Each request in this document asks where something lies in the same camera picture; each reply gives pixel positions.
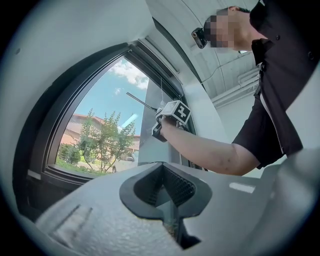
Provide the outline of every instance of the wrist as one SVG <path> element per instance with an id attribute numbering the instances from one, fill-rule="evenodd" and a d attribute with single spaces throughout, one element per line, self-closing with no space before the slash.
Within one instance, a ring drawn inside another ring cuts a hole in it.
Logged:
<path id="1" fill-rule="evenodd" d="M 165 137 L 168 133 L 170 133 L 175 128 L 177 127 L 166 123 L 164 126 L 161 127 L 160 134 Z"/>

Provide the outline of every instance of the cloud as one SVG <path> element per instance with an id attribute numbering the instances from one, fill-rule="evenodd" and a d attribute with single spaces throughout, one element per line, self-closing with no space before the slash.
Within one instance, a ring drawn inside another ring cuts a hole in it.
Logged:
<path id="1" fill-rule="evenodd" d="M 115 88 L 114 94 L 118 95 L 121 92 L 121 88 Z"/>
<path id="2" fill-rule="evenodd" d="M 141 90 L 148 88 L 149 78 L 126 60 L 119 61 L 109 71 L 119 77 L 125 77 L 130 84 L 137 86 Z"/>

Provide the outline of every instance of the dark window frame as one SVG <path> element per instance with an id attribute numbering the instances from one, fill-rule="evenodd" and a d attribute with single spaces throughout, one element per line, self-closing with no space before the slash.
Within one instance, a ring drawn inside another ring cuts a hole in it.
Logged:
<path id="1" fill-rule="evenodd" d="M 169 97 L 187 103 L 177 78 L 140 42 L 123 43 L 94 53 L 57 78 L 31 111 L 22 129 L 14 159 L 13 171 L 17 177 L 14 183 L 17 187 L 25 181 L 28 170 L 39 174 L 44 182 L 69 190 L 98 177 L 60 167 L 56 165 L 56 156 L 63 133 L 78 104 L 95 82 L 121 58 L 130 61 L 159 87 L 162 80 L 162 89 Z M 30 132 L 32 136 L 24 144 Z M 181 159 L 184 165 L 188 163 L 182 156 Z"/>

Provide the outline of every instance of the man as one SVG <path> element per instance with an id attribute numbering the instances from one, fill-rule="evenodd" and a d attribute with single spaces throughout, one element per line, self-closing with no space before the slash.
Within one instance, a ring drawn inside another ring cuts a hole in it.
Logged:
<path id="1" fill-rule="evenodd" d="M 195 136 L 164 119 L 161 134 L 167 141 L 193 163 L 229 175 L 244 175 L 301 150 L 286 110 L 319 61 L 316 2 L 265 0 L 251 12 L 231 6 L 209 17 L 203 28 L 211 47 L 252 50 L 261 64 L 252 111 L 232 144 Z"/>

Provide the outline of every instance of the sky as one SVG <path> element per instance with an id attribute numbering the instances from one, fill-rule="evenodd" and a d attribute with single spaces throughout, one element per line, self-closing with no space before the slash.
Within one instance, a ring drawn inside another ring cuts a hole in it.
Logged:
<path id="1" fill-rule="evenodd" d="M 142 101 L 146 99 L 149 78 L 130 62 L 122 59 L 109 69 L 88 91 L 76 108 L 76 114 L 87 115 L 93 108 L 94 116 L 109 117 L 121 112 L 119 126 L 136 114 L 135 134 L 140 135 L 144 106 L 126 95 L 129 92 Z"/>

